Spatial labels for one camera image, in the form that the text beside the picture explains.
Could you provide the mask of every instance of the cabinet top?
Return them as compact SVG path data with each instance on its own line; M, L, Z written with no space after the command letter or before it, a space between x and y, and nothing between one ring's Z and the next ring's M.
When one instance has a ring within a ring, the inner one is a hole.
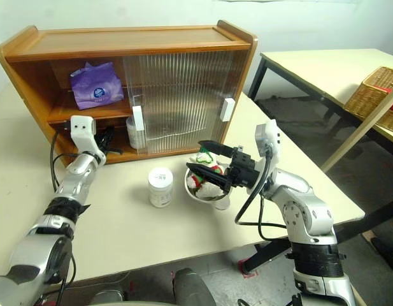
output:
M247 50L254 35L217 25L38 30L29 26L0 46L8 62L140 54Z

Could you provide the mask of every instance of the wooden cabinet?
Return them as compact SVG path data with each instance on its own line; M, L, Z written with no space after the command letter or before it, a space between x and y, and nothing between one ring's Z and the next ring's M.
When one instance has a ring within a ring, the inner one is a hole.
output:
M76 150L64 123L89 115L99 129L116 127L113 147L124 151L108 155L116 163L194 152L197 140L223 141L229 123L219 122L220 108L224 98L238 100L256 45L253 34L222 20L190 27L30 26L0 45L0 62L48 140L60 132L58 153ZM86 62L113 62L124 100L79 110L69 76ZM130 147L125 126L134 105L143 109L141 150Z

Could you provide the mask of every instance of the purple tissue package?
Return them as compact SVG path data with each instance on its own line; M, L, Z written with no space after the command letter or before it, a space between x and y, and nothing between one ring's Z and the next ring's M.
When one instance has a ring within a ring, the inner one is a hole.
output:
M79 110L103 106L124 98L121 81L115 74L113 63L84 68L70 74L70 83Z

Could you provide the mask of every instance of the white table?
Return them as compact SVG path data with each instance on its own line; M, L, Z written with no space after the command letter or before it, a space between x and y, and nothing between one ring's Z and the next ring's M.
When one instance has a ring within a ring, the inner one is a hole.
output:
M240 97L225 143L243 145L258 160L255 125L268 118L244 94ZM364 212L282 133L280 168L304 177L315 194L332 208L335 223L357 220ZM76 225L73 253L76 280L220 252L260 242L257 229L237 226L234 217L247 198L236 188L231 207L218 211L191 200L183 187L189 155L111 164L98 171L87 204ZM49 143L10 85L0 94L0 274L7 272L11 250L40 216L52 197ZM147 174L156 166L174 173L174 200L154 208L148 202ZM58 176L62 175L61 167ZM246 212L256 220L258 199ZM263 221L282 222L274 204ZM283 229L265 229L270 237Z
M393 68L393 55L377 49L303 50L265 52L250 88L249 97L255 99L266 68L284 77L304 92L324 101L332 101L343 108L361 82L379 66ZM384 112L374 114L369 121L376 122ZM370 125L393 143L393 132L377 125ZM368 129L354 132L360 138ZM330 169L356 141L348 141L321 167Z

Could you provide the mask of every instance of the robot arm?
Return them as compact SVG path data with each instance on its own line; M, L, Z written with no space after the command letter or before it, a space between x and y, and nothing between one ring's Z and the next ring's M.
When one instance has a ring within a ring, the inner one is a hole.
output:
M71 137L78 157L66 168L45 213L16 246L10 270L0 276L0 306L34 305L51 284L66 281L71 259L71 241L96 171L106 161L112 131L97 139L91 117L72 116Z
M338 252L331 209L314 195L303 178L276 168L281 144L275 120L257 126L255 139L259 154L263 157L258 162L242 153L240 147L232 149L207 141L199 143L213 153L232 158L225 174L219 175L199 164L187 166L227 193L232 186L248 188L251 195L236 217L236 222L247 209L251 197L258 193L276 203L291 242L292 252L287 257L294 260L296 287L302 291L299 301L293 299L294 305L343 303L355 306L349 278L343 273L341 265L342 256Z

